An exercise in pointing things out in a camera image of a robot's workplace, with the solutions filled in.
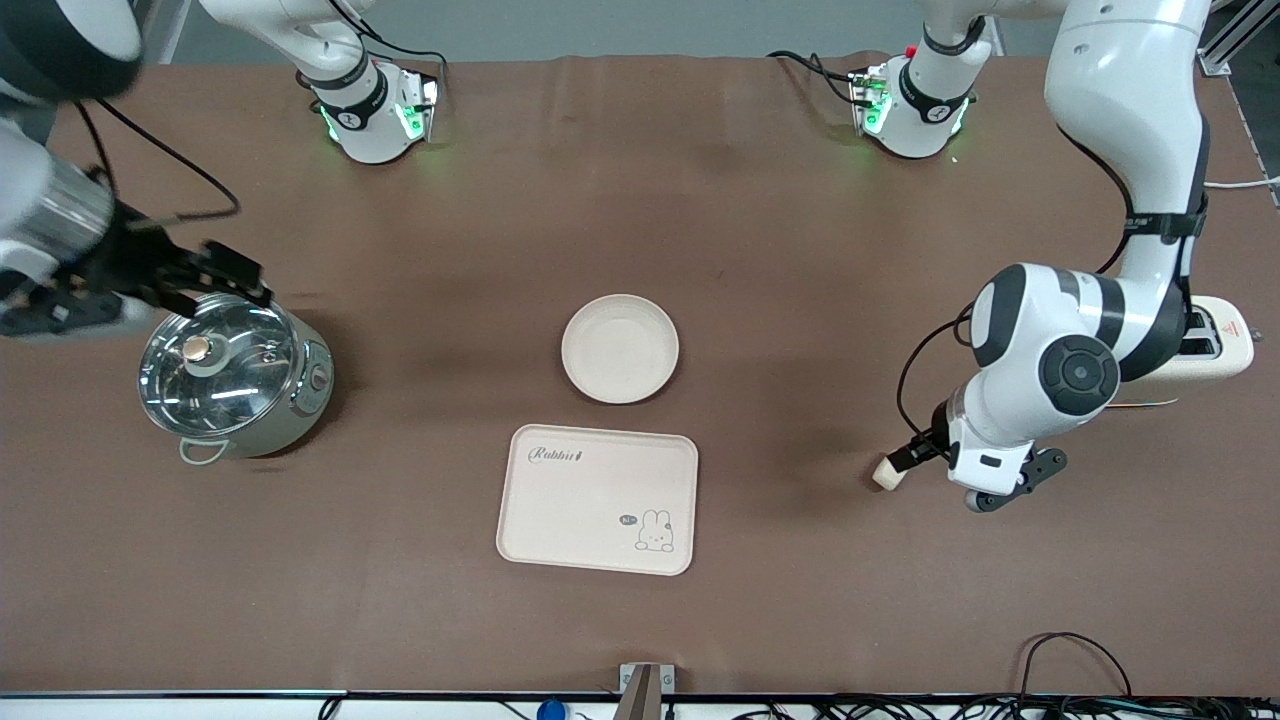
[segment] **white cable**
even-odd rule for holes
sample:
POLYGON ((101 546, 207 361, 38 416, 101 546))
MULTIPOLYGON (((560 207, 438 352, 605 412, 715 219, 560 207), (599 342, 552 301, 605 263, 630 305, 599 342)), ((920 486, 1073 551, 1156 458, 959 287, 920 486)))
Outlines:
POLYGON ((1253 182, 1207 182, 1204 187, 1211 187, 1215 190, 1242 190, 1245 187, 1270 187, 1272 184, 1280 184, 1280 176, 1274 178, 1267 178, 1265 181, 1253 182))

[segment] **black cable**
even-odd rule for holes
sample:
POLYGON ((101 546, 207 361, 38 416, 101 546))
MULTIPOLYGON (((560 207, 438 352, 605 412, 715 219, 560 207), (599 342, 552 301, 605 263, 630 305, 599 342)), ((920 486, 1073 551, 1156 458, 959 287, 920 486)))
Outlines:
POLYGON ((924 347, 929 345, 929 342, 932 342, 933 338, 954 328, 957 323, 960 323, 959 318, 938 325, 937 328, 933 329, 933 332, 924 336, 924 340, 922 340, 920 343, 915 346, 915 350, 913 350, 911 354, 906 357, 906 363, 902 364, 902 373, 897 377, 897 392, 895 396, 895 401, 897 402, 897 414, 902 416, 902 421, 906 423, 906 427, 911 428, 911 432, 915 433, 915 438, 923 441, 929 447, 929 450, 932 450, 940 457, 945 459, 948 462, 951 461, 951 454, 933 445, 932 441, 925 438, 924 430, 922 430, 919 425, 916 425, 911 420, 910 415, 908 415, 906 407, 902 405, 902 389, 906 387, 906 375, 908 373, 910 373, 911 365, 915 363, 915 359, 920 356, 920 352, 924 350, 924 347))
POLYGON ((1034 643, 1032 643, 1030 650, 1027 651, 1027 662, 1023 665, 1023 683, 1021 683, 1021 687, 1018 691, 1018 701, 1015 702, 1015 706, 1018 708, 1018 715, 1019 716, 1021 716, 1023 705, 1027 702, 1027 684, 1030 682, 1032 660, 1036 657, 1036 651, 1038 651, 1042 644, 1044 644, 1044 643, 1047 643, 1050 641, 1057 639, 1057 638, 1070 638, 1070 639, 1074 639, 1074 641, 1078 641, 1078 642, 1083 642, 1083 643, 1091 644, 1094 648, 1097 648, 1100 652, 1102 652, 1102 655, 1106 655, 1107 660, 1110 660, 1111 664, 1115 665, 1115 669, 1120 673, 1120 679, 1124 680, 1124 696, 1126 698, 1132 698, 1133 697, 1133 684, 1129 682, 1129 674, 1125 673, 1124 665, 1121 665, 1120 661, 1116 660, 1116 656, 1111 655, 1110 650, 1102 647, 1102 643, 1100 643, 1098 641, 1096 641, 1093 638, 1088 638, 1085 635, 1082 635, 1079 633, 1070 633, 1070 632, 1046 633, 1038 641, 1036 641, 1034 643))
POLYGON ((347 697, 344 694, 326 697, 324 703, 320 705, 320 712, 316 714, 316 720, 333 720, 333 716, 338 714, 338 706, 342 705, 342 700, 347 697))
POLYGON ((500 705, 500 706, 506 707, 507 710, 512 711, 516 715, 516 717, 520 717, 520 720, 529 720, 527 715, 525 715, 524 712, 516 710, 509 702, 507 702, 504 700, 499 700, 498 705, 500 705))
MULTIPOLYGON (((932 698, 922 697, 920 700, 928 702, 932 698)), ((932 710, 910 696, 837 693, 832 696, 832 702, 837 706, 850 705, 854 708, 863 708, 856 717, 865 717, 872 712, 879 711, 888 715, 893 720, 922 720, 911 714, 911 710, 914 708, 923 715, 923 720, 938 720, 937 715, 934 715, 932 710)), ((852 710, 846 714, 846 720, 850 717, 855 717, 852 710)))
POLYGON ((347 13, 347 10, 344 10, 342 5, 338 4, 338 0, 329 0, 329 5, 332 5, 334 10, 338 10, 338 14, 342 15, 342 19, 346 20, 352 29, 356 31, 356 35, 365 36, 372 40, 374 42, 378 42, 379 45, 396 50, 397 53, 403 53, 406 55, 416 55, 419 58, 436 58, 440 60, 440 65, 449 64, 449 60, 444 55, 436 53, 435 50, 410 50, 408 47, 402 47, 399 45, 396 45, 394 42, 389 42, 388 40, 383 38, 383 36, 379 35, 379 32, 374 29, 374 27, 369 24, 369 22, 365 20, 364 18, 361 18, 360 22, 356 22, 356 19, 352 18, 347 13))
MULTIPOLYGON (((1059 701, 1059 703, 1057 703, 1057 720, 1068 720, 1068 717, 1066 717, 1066 715, 1068 715, 1066 706, 1068 706, 1068 703, 1069 703, 1070 700, 1071 700, 1071 696, 1066 696, 1065 694, 1065 696, 1062 696, 1062 700, 1059 701)), ((1048 714, 1046 712, 1044 715, 1046 716, 1041 717, 1041 720, 1048 720, 1048 717, 1047 717, 1048 714)))
POLYGON ((84 122, 84 129, 88 131, 88 136, 93 141, 93 150, 97 151, 97 163, 102 167, 102 173, 106 176, 106 186, 111 188, 111 195, 119 196, 120 192, 115 184, 115 170, 111 169, 111 159, 106 156, 106 146, 102 145, 102 136, 97 133, 97 126, 93 124, 93 118, 88 114, 88 108, 81 101, 76 101, 74 105, 76 111, 81 115, 81 120, 84 122))
POLYGON ((970 301, 968 305, 964 306, 963 310, 960 310, 960 314, 956 315, 956 324, 951 325, 951 337, 956 338, 956 343, 964 347, 973 347, 972 325, 969 331, 969 340, 960 337, 960 325, 969 320, 973 320, 973 301, 970 301))
POLYGON ((791 714, 778 707, 778 705, 774 702, 768 703, 768 707, 769 707, 769 714, 772 717, 774 717, 774 720, 796 720, 795 717, 791 716, 791 714))
POLYGON ((150 220, 146 220, 146 223, 148 223, 151 225, 155 225, 155 227, 160 227, 160 225, 177 224, 177 223, 195 223, 195 222, 200 222, 200 220, 216 220, 219 218, 230 218, 233 215, 238 215, 239 214, 239 211, 241 211, 241 201, 239 201, 239 199, 236 197, 236 193, 232 192, 230 188, 228 188, 225 184, 223 184, 221 181, 219 181, 218 178, 215 178, 214 176, 211 176, 207 170, 205 170, 200 165, 197 165, 197 164, 192 163, 191 160, 188 160, 186 156, 182 155, 182 152, 178 152, 173 147, 169 147, 169 145, 166 145, 164 141, 161 141, 156 136, 154 136, 150 132, 147 132, 138 123, 131 120, 128 117, 124 115, 124 113, 116 110, 115 106, 111 105, 110 102, 108 102, 106 100, 99 100, 97 104, 101 105, 102 109, 106 110, 108 113, 110 113, 115 119, 118 119, 122 123, 124 123, 125 127, 128 127, 133 132, 136 132, 140 136, 142 136, 143 140, 146 140, 151 145, 155 145, 160 150, 164 150, 164 152, 166 155, 169 155, 174 160, 182 163, 191 172, 193 172, 197 176, 200 176, 201 178, 204 178, 205 182, 207 182, 209 184, 214 186, 214 188, 218 190, 218 192, 221 192, 223 196, 227 197, 227 201, 230 202, 230 206, 225 208, 223 210, 191 210, 191 211, 186 211, 186 213, 174 213, 173 215, 170 215, 168 218, 152 218, 150 220))
POLYGON ((1093 274, 1094 275, 1101 275, 1102 273, 1110 270, 1111 265, 1115 265, 1116 260, 1119 260, 1120 256, 1124 255, 1124 249, 1125 247, 1129 247, 1129 236, 1124 236, 1124 237, 1120 238, 1120 243, 1116 245, 1116 249, 1111 252, 1111 256, 1107 258, 1107 261, 1103 263, 1101 268, 1098 268, 1097 270, 1093 270, 1093 274))
POLYGON ((842 710, 840 710, 838 707, 836 707, 832 703, 824 703, 824 702, 823 703, 809 703, 809 707, 812 707, 814 710, 814 712, 817 714, 817 716, 814 717, 814 720, 819 720, 819 719, 820 720, 849 720, 849 714, 845 712, 845 711, 842 711, 842 710), (844 717, 841 717, 840 715, 837 715, 836 714, 837 711, 842 712, 844 717))
POLYGON ((1169 717, 1171 720, 1174 720, 1174 719, 1176 719, 1176 720, 1215 720, 1212 717, 1206 717, 1206 716, 1198 715, 1198 714, 1188 715, 1185 712, 1166 712, 1166 711, 1162 711, 1162 710, 1156 710, 1153 707, 1146 707, 1142 703, 1128 703, 1128 702, 1125 702, 1124 705, 1112 703, 1112 702, 1108 702, 1107 698, 1097 698, 1093 702, 1098 703, 1098 705, 1102 705, 1105 707, 1110 706, 1111 708, 1114 708, 1116 711, 1123 710, 1125 712, 1135 712, 1138 715, 1148 715, 1151 717, 1169 717))
POLYGON ((1004 694, 977 696, 977 697, 969 700, 968 702, 965 702, 964 705, 961 705, 960 707, 957 707, 956 711, 951 715, 951 717, 948 720, 972 720, 972 717, 982 717, 983 712, 986 712, 986 710, 983 708, 983 706, 986 703, 988 703, 988 702, 1000 700, 1002 697, 1007 697, 1007 696, 1004 696, 1004 694), (969 711, 972 708, 974 708, 974 707, 978 708, 978 715, 969 715, 969 711))
POLYGON ((792 53, 790 50, 774 50, 773 53, 769 53, 768 55, 765 55, 765 58, 782 58, 782 59, 786 59, 786 60, 795 60, 796 63, 800 63, 801 65, 804 65, 805 69, 809 70, 810 73, 818 73, 820 76, 826 76, 829 79, 840 79, 840 81, 846 81, 846 82, 849 81, 849 76, 842 76, 842 74, 832 73, 827 68, 815 65, 810 60, 806 60, 806 59, 801 58, 800 55, 797 55, 797 54, 795 54, 795 53, 792 53))
MULTIPOLYGON (((822 58, 819 58, 817 53, 814 53, 813 55, 809 55, 809 61, 813 63, 818 68, 818 72, 819 72, 819 74, 822 74, 822 78, 824 81, 827 81, 827 87, 829 87, 831 91, 836 94, 836 97, 840 97, 841 100, 844 100, 845 102, 849 102, 850 105, 856 105, 858 108, 870 108, 872 106, 872 104, 869 101, 867 101, 867 100, 858 100, 856 97, 854 97, 852 96, 854 91, 852 91, 851 87, 850 87, 849 95, 845 95, 838 87, 836 87, 836 82, 833 79, 831 79, 831 74, 832 73, 829 73, 827 70, 827 68, 823 67, 822 58)), ((845 76, 844 81, 849 82, 849 76, 845 76)))
MULTIPOLYGON (((795 60, 796 63, 800 63, 801 65, 804 65, 804 68, 806 70, 809 70, 810 73, 815 73, 815 74, 822 76, 822 78, 824 81, 827 81, 827 87, 829 87, 831 91, 836 94, 836 97, 840 97, 845 102, 849 102, 850 105, 856 105, 859 108, 870 108, 870 105, 872 105, 870 102, 868 102, 865 100, 858 100, 856 97, 851 97, 850 95, 845 95, 840 90, 840 87, 836 86, 835 81, 838 79, 841 82, 849 82, 849 73, 835 73, 835 72, 828 70, 827 67, 822 64, 822 58, 819 58, 817 53, 813 53, 812 55, 809 55, 808 60, 804 59, 804 58, 801 58, 800 55, 796 55, 795 53, 792 53, 790 50, 774 50, 773 53, 769 53, 768 55, 765 55, 765 58, 780 58, 780 59, 786 59, 786 60, 795 60)), ((865 69, 867 68, 859 68, 856 70, 850 70, 850 73, 863 72, 865 69)))

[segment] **beige tray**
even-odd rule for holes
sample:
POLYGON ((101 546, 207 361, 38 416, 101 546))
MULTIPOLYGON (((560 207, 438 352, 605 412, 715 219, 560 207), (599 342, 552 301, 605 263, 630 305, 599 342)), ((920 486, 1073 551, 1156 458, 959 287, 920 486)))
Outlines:
POLYGON ((511 438, 498 552, 512 562, 678 575, 694 559, 686 437, 525 425, 511 438))

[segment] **stainless steel pot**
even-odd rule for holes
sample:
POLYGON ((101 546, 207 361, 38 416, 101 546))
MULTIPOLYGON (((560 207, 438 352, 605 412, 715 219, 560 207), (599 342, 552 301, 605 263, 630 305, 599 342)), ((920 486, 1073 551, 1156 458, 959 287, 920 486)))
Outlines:
POLYGON ((333 360, 315 329, 233 295, 200 299, 151 334, 138 395, 156 425, 179 436, 192 465, 282 450, 316 423, 333 392, 333 360), (207 457, 192 456, 205 448, 207 457))

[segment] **rabbit logo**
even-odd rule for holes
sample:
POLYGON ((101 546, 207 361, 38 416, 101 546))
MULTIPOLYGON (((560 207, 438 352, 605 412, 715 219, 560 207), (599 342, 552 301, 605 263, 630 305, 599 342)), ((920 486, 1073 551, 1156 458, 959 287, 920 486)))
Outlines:
POLYGON ((675 552, 675 533, 671 530, 671 512, 666 510, 646 510, 640 525, 640 539, 636 550, 652 552, 675 552))

